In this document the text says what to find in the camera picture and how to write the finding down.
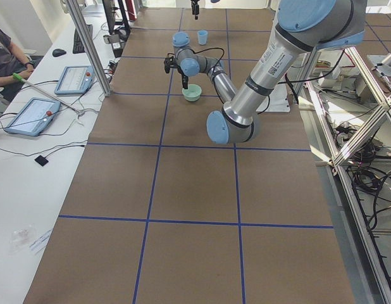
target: black mouse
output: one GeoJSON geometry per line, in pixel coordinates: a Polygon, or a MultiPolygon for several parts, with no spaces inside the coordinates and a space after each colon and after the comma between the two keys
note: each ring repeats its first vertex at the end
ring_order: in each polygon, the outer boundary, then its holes
{"type": "Polygon", "coordinates": [[[54,49],[54,51],[52,52],[52,56],[54,56],[54,57],[59,57],[59,56],[65,55],[65,54],[66,54],[66,51],[64,49],[54,49]]]}

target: blue framed tablet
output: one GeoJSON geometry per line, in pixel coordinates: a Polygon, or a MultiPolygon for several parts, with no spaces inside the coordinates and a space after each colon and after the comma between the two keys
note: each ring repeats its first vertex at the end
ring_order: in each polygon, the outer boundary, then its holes
{"type": "Polygon", "coordinates": [[[90,89],[93,76],[92,66],[66,66],[54,93],[56,95],[81,95],[90,89]]]}
{"type": "Polygon", "coordinates": [[[61,103],[57,100],[32,98],[4,131],[10,134],[38,136],[52,121],[60,106],[61,103]]]}

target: green bowl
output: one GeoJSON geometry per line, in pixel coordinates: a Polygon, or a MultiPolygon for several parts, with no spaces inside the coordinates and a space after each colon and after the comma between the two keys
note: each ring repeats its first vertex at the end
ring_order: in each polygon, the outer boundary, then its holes
{"type": "Polygon", "coordinates": [[[201,87],[197,84],[189,84],[189,88],[182,89],[185,100],[187,101],[197,101],[201,95],[201,87]]]}

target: white table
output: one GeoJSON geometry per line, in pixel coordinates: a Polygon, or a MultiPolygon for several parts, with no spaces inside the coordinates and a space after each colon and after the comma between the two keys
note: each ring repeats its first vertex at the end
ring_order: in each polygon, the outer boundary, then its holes
{"type": "MultiPolygon", "coordinates": [[[[102,39],[105,30],[101,25],[105,16],[87,15],[86,22],[93,24],[94,44],[103,67],[113,60],[110,45],[102,39]]],[[[45,55],[40,65],[29,78],[32,83],[46,80],[58,80],[67,65],[90,65],[85,53],[73,54],[73,33],[75,26],[71,21],[52,48],[45,55]],[[66,55],[54,58],[53,49],[61,48],[66,55]]],[[[45,84],[41,88],[53,93],[56,84],[45,84]]],[[[19,112],[32,97],[42,97],[34,89],[25,89],[10,104],[6,113],[19,112]]],[[[103,95],[98,83],[81,99],[86,108],[100,110],[103,95]]],[[[72,103],[77,97],[62,98],[72,103]]],[[[12,115],[2,118],[7,125],[12,115]]],[[[76,118],[71,110],[62,111],[49,127],[47,134],[63,133],[76,118]]],[[[5,133],[0,130],[0,148],[25,154],[42,151],[59,144],[80,142],[88,138],[97,115],[87,112],[80,118],[84,125],[74,123],[70,130],[62,136],[24,137],[5,133]]],[[[25,229],[33,225],[36,238],[52,229],[58,213],[68,192],[77,165],[84,152],[81,147],[65,148],[49,156],[45,167],[34,161],[36,156],[16,156],[0,151],[0,304],[20,304],[32,283],[44,250],[34,255],[28,247],[16,253],[10,253],[10,239],[13,231],[25,229]]]]}

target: keyboard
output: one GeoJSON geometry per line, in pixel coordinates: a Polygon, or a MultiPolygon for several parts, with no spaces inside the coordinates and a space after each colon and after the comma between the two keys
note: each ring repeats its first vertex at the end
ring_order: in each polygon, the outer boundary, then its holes
{"type": "MultiPolygon", "coordinates": [[[[89,30],[90,36],[93,36],[93,24],[86,24],[87,29],[89,30]]],[[[80,36],[75,29],[75,35],[73,36],[73,54],[78,54],[78,53],[84,53],[84,46],[83,42],[80,39],[80,36]]]]}

